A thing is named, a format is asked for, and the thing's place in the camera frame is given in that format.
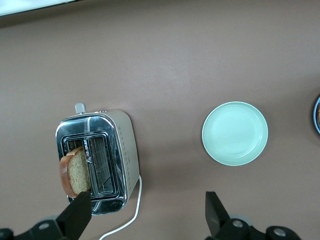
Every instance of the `white cable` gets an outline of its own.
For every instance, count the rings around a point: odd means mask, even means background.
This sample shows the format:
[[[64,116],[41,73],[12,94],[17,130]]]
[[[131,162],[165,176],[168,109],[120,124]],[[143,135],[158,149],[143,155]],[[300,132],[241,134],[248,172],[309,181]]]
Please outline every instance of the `white cable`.
[[[114,234],[114,233],[116,233],[116,232],[124,229],[125,227],[127,227],[128,225],[130,225],[134,220],[136,220],[136,218],[137,218],[137,216],[138,216],[138,212],[139,212],[141,192],[142,192],[142,179],[141,179],[141,176],[139,175],[139,194],[138,194],[138,200],[137,200],[137,203],[136,203],[136,210],[135,210],[135,214],[134,214],[133,218],[132,218],[130,221],[128,221],[126,224],[118,227],[117,229],[105,233],[104,235],[102,235],[102,236],[99,238],[99,240],[102,240],[102,239],[104,239],[106,236],[109,236],[109,235],[111,235],[111,234]]]

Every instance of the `metal bolt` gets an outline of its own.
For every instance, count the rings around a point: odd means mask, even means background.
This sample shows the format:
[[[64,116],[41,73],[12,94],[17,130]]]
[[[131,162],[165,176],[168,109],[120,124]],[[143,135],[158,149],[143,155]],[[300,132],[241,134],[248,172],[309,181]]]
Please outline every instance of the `metal bolt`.
[[[285,237],[287,234],[285,231],[283,231],[281,228],[275,228],[273,229],[273,232],[275,235],[279,236],[279,237]]]
[[[232,224],[233,224],[233,226],[235,226],[236,228],[242,228],[244,225],[243,225],[243,223],[241,222],[241,221],[239,221],[239,220],[234,220],[233,222],[232,222]]]

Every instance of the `gray tabletop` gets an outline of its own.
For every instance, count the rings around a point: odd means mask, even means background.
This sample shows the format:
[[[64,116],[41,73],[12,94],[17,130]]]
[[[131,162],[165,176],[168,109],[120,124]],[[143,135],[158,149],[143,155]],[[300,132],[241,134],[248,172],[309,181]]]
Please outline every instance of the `gray tabletop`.
[[[55,131],[74,114],[131,117],[143,179],[138,218],[107,239],[201,240],[205,192],[260,231],[320,236],[319,1],[87,0],[0,19],[0,227],[22,233],[68,201]],[[242,101],[269,138],[253,162],[225,166],[206,153],[203,123]],[[81,239],[127,222],[94,216]]]

